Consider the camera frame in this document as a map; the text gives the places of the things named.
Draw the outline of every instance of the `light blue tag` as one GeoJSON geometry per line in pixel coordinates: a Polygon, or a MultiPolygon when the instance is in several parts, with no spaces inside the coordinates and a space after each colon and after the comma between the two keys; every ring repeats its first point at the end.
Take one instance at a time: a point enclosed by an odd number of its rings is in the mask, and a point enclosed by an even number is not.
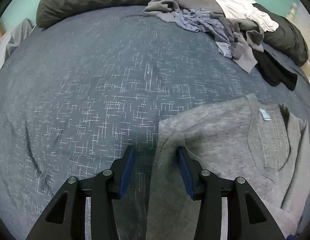
{"type": "Polygon", "coordinates": [[[270,115],[264,109],[260,108],[260,112],[263,116],[264,121],[271,121],[272,120],[270,115]]]}

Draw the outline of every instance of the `blue gripper pad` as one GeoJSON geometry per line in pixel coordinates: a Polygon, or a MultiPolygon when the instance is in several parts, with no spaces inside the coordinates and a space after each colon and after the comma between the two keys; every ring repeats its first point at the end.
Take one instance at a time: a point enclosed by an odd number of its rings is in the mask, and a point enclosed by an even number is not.
{"type": "Polygon", "coordinates": [[[120,177],[120,187],[119,187],[119,192],[118,192],[118,195],[120,198],[122,198],[122,196],[124,196],[124,194],[126,193],[126,190],[128,188],[129,179],[130,179],[131,173],[133,171],[135,159],[136,159],[135,148],[132,147],[131,151],[129,153],[127,162],[125,164],[125,167],[122,171],[122,175],[120,177]]]}
{"type": "Polygon", "coordinates": [[[182,174],[182,178],[184,181],[184,186],[186,189],[187,194],[194,200],[194,188],[193,188],[193,179],[188,169],[187,163],[185,161],[185,157],[180,148],[177,149],[177,159],[178,159],[178,166],[182,174]]]}

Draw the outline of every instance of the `white garment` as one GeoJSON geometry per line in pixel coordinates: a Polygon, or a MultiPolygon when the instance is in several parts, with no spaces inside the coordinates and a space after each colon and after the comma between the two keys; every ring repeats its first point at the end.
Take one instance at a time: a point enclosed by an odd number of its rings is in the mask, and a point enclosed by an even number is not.
{"type": "Polygon", "coordinates": [[[256,21],[264,31],[274,32],[278,23],[253,6],[254,0],[215,0],[229,19],[250,19],[256,21]]]}

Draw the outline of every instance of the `bed sheet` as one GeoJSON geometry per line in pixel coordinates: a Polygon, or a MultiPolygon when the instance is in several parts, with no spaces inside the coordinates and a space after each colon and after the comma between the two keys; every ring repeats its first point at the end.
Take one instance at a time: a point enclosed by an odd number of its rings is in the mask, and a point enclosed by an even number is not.
{"type": "MultiPolygon", "coordinates": [[[[285,103],[307,119],[310,85],[271,87],[218,53],[205,33],[142,13],[144,6],[76,15],[36,28],[0,71],[0,216],[17,240],[70,176],[92,177],[127,145],[136,164],[127,194],[114,201],[120,239],[145,239],[149,182],[158,123],[200,104],[255,93],[264,104],[285,103]]],[[[301,228],[310,218],[310,195],[301,228]]],[[[87,201],[87,213],[90,202],[87,201]]],[[[90,222],[86,221],[87,239],[90,222]]]]}

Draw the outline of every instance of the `gray sweater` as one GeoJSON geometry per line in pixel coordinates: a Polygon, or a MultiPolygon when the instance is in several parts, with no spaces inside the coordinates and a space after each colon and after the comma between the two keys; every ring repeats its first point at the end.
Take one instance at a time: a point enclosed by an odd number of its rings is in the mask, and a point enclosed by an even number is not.
{"type": "MultiPolygon", "coordinates": [[[[308,124],[284,105],[262,105],[254,94],[202,105],[159,123],[146,239],[191,240],[200,201],[187,195],[176,163],[185,146],[204,169],[247,179],[285,237],[294,234],[310,190],[308,124]],[[260,108],[270,115],[265,121],[260,108]]],[[[227,237],[223,199],[222,237],[227,237]]]]}

